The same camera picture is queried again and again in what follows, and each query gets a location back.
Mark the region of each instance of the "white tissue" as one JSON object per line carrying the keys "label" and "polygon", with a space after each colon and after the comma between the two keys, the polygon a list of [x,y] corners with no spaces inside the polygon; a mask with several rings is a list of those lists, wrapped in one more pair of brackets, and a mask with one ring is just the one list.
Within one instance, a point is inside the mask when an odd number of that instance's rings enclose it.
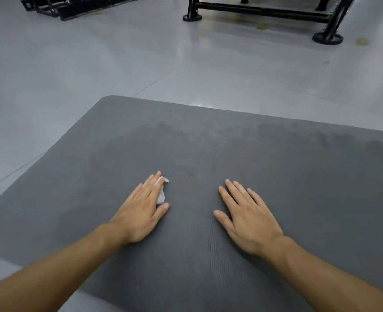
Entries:
{"label": "white tissue", "polygon": [[[161,178],[163,178],[163,176],[160,176],[158,181],[155,182],[154,187],[155,187],[155,185],[157,185],[157,183],[160,181]],[[170,181],[164,177],[164,183],[169,183],[169,182]],[[157,205],[160,205],[160,204],[164,203],[164,201],[165,201],[163,188],[164,188],[164,185],[163,185],[163,187],[161,187],[160,194],[158,195]]]}

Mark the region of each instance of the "hand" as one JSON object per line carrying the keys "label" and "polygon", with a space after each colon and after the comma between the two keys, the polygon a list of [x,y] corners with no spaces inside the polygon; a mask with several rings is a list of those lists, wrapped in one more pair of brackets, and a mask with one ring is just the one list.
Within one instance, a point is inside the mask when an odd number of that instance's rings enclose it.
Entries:
{"label": "hand", "polygon": [[167,212],[169,204],[156,208],[158,195],[164,185],[164,178],[154,186],[161,172],[150,175],[144,184],[139,184],[124,204],[109,221],[121,244],[134,243],[144,239]]}
{"label": "hand", "polygon": [[242,250],[266,258],[272,243],[284,237],[277,220],[253,190],[246,191],[241,184],[230,180],[225,184],[233,198],[221,186],[219,193],[232,215],[232,221],[220,210],[213,214]]}

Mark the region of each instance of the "forearm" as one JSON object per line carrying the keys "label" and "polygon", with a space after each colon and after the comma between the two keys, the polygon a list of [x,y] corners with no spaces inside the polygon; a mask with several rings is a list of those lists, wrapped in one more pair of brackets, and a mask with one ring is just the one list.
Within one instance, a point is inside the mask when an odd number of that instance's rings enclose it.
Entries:
{"label": "forearm", "polygon": [[267,261],[317,312],[383,311],[383,292],[322,261],[284,237]]}
{"label": "forearm", "polygon": [[0,282],[0,312],[57,311],[119,243],[100,226],[90,235]]}

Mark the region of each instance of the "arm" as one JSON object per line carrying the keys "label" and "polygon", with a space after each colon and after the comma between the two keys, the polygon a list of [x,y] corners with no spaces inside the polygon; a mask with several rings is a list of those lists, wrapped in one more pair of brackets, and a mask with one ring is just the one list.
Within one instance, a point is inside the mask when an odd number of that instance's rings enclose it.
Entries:
{"label": "arm", "polygon": [[168,210],[155,208],[161,172],[139,184],[107,224],[80,241],[0,282],[0,312],[57,311],[119,247],[145,238]]}
{"label": "arm", "polygon": [[219,193],[229,217],[214,215],[244,251],[269,262],[317,312],[383,311],[383,292],[310,254],[284,236],[267,205],[257,193],[238,182],[225,182]]}

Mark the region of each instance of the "exercise mat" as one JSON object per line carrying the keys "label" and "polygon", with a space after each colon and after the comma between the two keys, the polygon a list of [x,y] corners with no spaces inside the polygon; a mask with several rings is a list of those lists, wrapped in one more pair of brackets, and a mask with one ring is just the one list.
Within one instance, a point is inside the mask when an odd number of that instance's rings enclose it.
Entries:
{"label": "exercise mat", "polygon": [[383,131],[108,96],[0,196],[0,258],[27,265],[107,222],[161,170],[171,208],[83,285],[128,312],[306,311],[212,215],[226,178],[284,233],[383,289]]}

